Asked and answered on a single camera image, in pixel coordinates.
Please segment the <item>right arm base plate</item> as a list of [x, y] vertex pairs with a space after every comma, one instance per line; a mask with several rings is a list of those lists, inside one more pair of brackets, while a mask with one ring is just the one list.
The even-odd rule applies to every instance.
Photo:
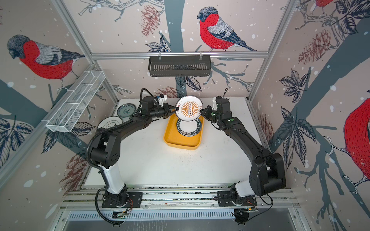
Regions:
[[236, 191], [218, 191], [217, 201], [220, 207], [256, 207], [257, 202], [254, 195], [240, 197]]

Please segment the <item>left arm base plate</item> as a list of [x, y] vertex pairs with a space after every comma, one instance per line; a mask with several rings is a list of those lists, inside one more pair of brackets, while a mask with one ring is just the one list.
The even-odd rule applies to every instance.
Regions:
[[106, 192], [103, 196], [102, 208], [139, 208], [143, 193], [112, 194]]

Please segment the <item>dark rim plate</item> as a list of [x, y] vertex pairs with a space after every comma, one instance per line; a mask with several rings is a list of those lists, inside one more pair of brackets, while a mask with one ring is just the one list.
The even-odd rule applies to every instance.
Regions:
[[202, 123], [199, 118], [193, 121], [183, 121], [178, 119], [176, 122], [176, 128], [181, 135], [193, 137], [200, 133]]

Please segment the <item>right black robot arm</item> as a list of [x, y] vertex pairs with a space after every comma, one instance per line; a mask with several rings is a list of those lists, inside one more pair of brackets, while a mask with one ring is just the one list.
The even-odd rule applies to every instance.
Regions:
[[249, 196], [263, 196], [286, 187], [283, 157], [263, 147], [232, 115], [229, 99], [216, 96], [213, 106], [201, 110], [201, 115], [223, 131], [243, 150], [251, 163], [249, 178], [232, 185], [233, 203], [243, 204]]

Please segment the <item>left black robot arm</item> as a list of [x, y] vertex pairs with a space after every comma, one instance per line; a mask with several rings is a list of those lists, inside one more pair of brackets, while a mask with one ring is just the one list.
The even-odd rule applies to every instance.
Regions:
[[87, 161], [101, 174], [105, 183], [105, 196], [119, 207], [124, 206], [129, 200], [127, 186], [116, 165], [121, 154], [121, 142], [135, 132], [148, 127], [155, 118], [166, 119], [177, 111], [179, 111], [178, 107], [169, 105], [164, 100], [160, 101], [155, 96], [146, 96], [140, 100], [138, 110], [128, 121], [109, 129], [98, 129], [89, 141]]

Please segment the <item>yellow plastic bin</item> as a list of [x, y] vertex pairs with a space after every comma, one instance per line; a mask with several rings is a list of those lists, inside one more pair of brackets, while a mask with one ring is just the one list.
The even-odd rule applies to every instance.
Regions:
[[200, 144], [203, 133], [203, 117], [199, 117], [202, 128], [199, 134], [193, 137], [186, 137], [181, 135], [176, 128], [176, 122], [179, 118], [176, 115], [172, 115], [167, 124], [167, 128], [164, 133], [164, 142], [170, 146], [186, 150], [196, 150]]

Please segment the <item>orange sunburst plate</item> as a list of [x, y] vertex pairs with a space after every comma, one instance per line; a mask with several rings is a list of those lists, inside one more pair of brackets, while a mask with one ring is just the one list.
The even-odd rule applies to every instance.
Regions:
[[189, 95], [180, 98], [175, 106], [178, 108], [176, 116], [182, 121], [190, 122], [201, 116], [203, 102], [200, 98]]

